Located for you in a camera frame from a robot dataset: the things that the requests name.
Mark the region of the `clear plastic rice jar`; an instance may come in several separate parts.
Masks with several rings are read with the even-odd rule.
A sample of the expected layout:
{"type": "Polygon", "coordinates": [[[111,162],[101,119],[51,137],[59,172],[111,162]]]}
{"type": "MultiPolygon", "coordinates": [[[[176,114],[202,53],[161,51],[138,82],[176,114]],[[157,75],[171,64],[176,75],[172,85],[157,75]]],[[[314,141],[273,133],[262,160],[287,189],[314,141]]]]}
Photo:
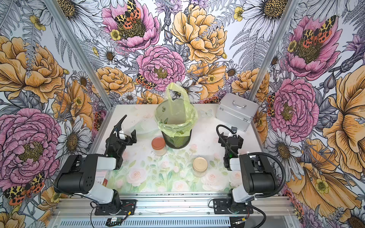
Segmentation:
{"type": "Polygon", "coordinates": [[[202,177],[206,174],[208,169],[208,162],[203,157],[197,157],[193,161],[193,174],[196,177],[202,177]]]}

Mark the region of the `beige jar lid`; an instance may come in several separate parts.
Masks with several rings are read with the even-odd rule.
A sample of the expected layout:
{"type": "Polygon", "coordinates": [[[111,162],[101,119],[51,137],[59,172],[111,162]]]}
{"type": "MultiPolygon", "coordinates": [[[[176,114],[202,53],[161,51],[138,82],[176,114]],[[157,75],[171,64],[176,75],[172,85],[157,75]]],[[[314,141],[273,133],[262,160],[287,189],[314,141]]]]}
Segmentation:
{"type": "Polygon", "coordinates": [[[204,173],[208,169],[208,162],[203,157],[197,157],[193,161],[193,170],[197,173],[204,173]]]}

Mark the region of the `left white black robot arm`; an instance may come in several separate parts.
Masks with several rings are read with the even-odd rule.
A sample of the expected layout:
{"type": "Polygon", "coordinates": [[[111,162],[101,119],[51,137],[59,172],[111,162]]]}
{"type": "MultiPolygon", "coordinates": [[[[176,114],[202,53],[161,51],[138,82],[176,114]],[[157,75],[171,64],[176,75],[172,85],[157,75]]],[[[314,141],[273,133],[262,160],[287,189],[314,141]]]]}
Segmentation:
{"type": "Polygon", "coordinates": [[[133,215],[135,200],[120,199],[115,189],[109,189],[96,181],[98,171],[119,170],[123,163],[123,153],[127,146],[137,142],[136,131],[120,139],[112,133],[106,140],[107,155],[71,155],[54,180],[55,192],[66,195],[81,195],[96,205],[96,216],[133,215]]]}

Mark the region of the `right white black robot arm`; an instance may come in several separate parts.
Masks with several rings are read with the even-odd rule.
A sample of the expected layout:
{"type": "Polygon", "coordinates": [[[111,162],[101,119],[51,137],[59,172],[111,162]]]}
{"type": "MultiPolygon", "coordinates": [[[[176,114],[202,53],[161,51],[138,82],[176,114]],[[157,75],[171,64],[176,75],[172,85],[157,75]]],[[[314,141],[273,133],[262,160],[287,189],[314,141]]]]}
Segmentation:
{"type": "Polygon", "coordinates": [[[250,214],[251,202],[279,193],[286,180],[285,168],[275,156],[267,153],[238,154],[242,148],[240,136],[218,134],[218,143],[225,149],[223,165],[229,171],[238,171],[242,184],[230,189],[227,198],[214,199],[215,214],[250,214]]]}

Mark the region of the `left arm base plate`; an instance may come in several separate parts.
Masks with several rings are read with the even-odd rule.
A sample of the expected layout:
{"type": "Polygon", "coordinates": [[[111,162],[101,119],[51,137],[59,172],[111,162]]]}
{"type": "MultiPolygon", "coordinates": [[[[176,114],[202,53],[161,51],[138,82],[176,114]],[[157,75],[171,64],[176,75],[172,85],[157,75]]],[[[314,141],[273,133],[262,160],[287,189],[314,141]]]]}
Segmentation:
{"type": "Polygon", "coordinates": [[[134,215],[137,200],[135,199],[121,199],[120,203],[114,205],[113,203],[101,204],[97,206],[95,212],[96,216],[123,216],[134,215]]]}

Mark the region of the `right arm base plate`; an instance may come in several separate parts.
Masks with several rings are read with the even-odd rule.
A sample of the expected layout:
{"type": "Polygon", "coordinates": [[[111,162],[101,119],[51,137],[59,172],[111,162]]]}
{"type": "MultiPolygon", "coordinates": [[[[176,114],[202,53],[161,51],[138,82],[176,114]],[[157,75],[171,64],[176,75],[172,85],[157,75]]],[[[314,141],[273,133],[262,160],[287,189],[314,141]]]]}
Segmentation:
{"type": "Polygon", "coordinates": [[[215,214],[253,214],[253,209],[245,203],[230,203],[227,199],[212,199],[209,202],[209,207],[214,210],[215,214]]]}

